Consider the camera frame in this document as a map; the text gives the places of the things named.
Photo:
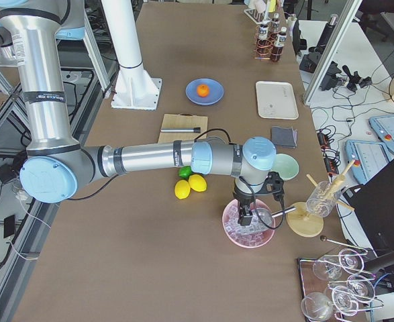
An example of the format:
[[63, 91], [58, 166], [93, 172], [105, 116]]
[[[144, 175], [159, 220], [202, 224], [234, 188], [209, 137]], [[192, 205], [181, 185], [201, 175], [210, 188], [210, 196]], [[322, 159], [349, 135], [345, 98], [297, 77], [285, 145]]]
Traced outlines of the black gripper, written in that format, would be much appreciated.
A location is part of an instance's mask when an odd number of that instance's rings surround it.
[[278, 172], [269, 172], [262, 184], [251, 185], [242, 176], [235, 179], [233, 196], [238, 201], [238, 224], [249, 226], [252, 222], [250, 206], [256, 196], [272, 195], [284, 209], [284, 181]]

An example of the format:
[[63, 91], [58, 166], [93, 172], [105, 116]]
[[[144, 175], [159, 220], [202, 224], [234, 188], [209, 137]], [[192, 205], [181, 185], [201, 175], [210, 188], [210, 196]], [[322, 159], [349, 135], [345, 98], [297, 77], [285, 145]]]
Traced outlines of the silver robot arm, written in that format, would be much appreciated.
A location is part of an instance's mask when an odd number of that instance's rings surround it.
[[58, 42], [83, 40], [87, 17], [83, 1], [0, 1], [0, 23], [11, 34], [31, 141], [19, 172], [27, 194], [59, 203], [101, 178], [129, 172], [190, 166], [199, 174], [234, 178], [238, 223], [258, 214], [256, 198], [284, 200], [283, 180], [273, 171], [273, 143], [256, 136], [244, 144], [216, 138], [175, 140], [114, 148], [90, 146], [70, 123]]

